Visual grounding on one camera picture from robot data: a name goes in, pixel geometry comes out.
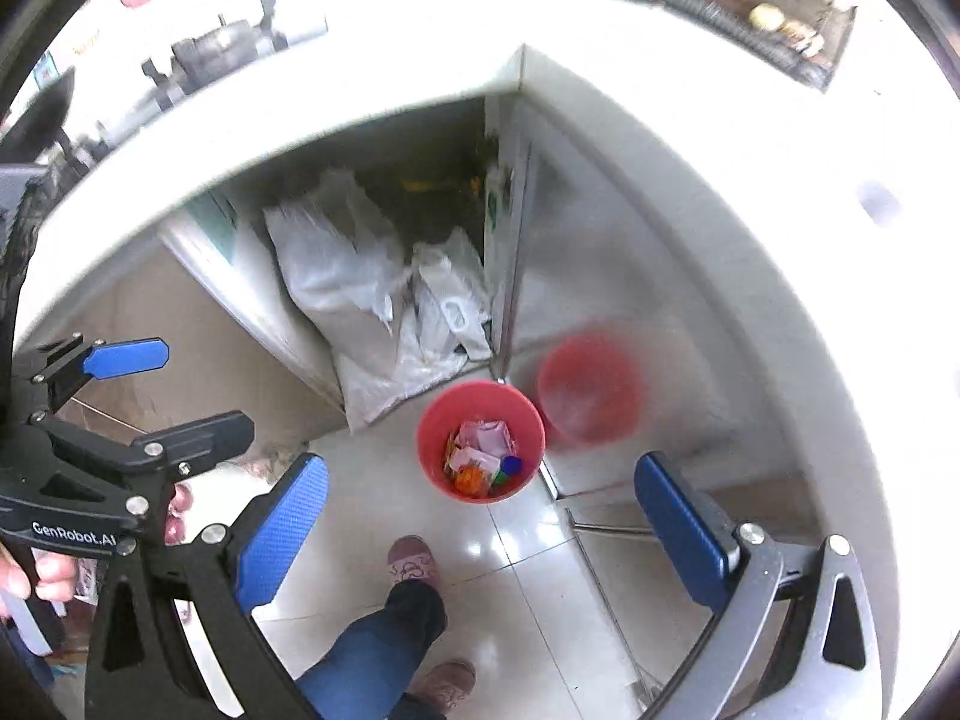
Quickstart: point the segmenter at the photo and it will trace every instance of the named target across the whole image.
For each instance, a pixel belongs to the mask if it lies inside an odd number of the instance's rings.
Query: blue gripper pad
[[[130,373],[142,373],[164,367],[170,359],[170,347],[160,338],[124,341],[94,346],[83,360],[83,372],[94,379],[112,379]]]
[[[690,598],[715,612],[723,610],[731,593],[723,550],[652,454],[637,461],[634,493]]]
[[[326,464],[311,455],[240,553],[233,595],[245,614],[274,600],[323,510],[328,487]]]

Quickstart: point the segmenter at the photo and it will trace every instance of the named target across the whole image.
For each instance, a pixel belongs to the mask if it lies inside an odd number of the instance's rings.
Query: white plastic bag
[[[350,432],[355,433],[400,401],[452,379],[467,365],[467,355],[451,353],[443,359],[424,359],[416,339],[414,307],[407,306],[400,322],[397,365],[389,376],[377,376],[364,370],[344,355],[334,354],[333,365],[344,391],[347,425]]]
[[[483,323],[490,320],[490,295],[467,233],[455,227],[443,245],[416,244],[414,275],[424,357],[441,359],[462,346],[470,360],[488,360],[493,353]]]
[[[263,215],[294,303],[336,354],[390,376],[409,272],[397,230],[353,173],[328,170],[315,190]]]

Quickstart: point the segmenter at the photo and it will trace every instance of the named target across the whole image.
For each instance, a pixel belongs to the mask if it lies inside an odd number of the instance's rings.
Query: shoe
[[[437,562],[433,559],[430,547],[419,536],[397,538],[387,552],[390,576],[394,584],[408,579],[419,579],[437,589],[439,581]]]
[[[447,714],[469,698],[477,682],[476,669],[470,661],[447,661],[424,678],[416,680],[410,694],[429,704],[440,714]]]

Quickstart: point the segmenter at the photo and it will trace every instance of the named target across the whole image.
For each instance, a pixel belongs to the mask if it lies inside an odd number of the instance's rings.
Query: pink container
[[[446,442],[462,422],[470,419],[502,419],[517,446],[517,456],[523,461],[520,473],[498,488],[498,495],[490,498],[469,498],[458,493],[443,474]],[[534,404],[519,389],[496,382],[464,382],[452,386],[427,407],[416,428],[416,454],[426,478],[444,495],[464,503],[496,503],[519,493],[536,475],[545,447],[544,422]]]
[[[643,409],[634,358],[616,334],[603,330],[557,346],[536,375],[536,397],[551,430],[573,445],[625,439],[637,429]]]

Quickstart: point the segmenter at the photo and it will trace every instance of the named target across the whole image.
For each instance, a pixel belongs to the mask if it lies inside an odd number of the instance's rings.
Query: blue jeans
[[[445,628],[440,594],[423,581],[402,581],[296,684],[323,720],[443,720],[405,690]]]

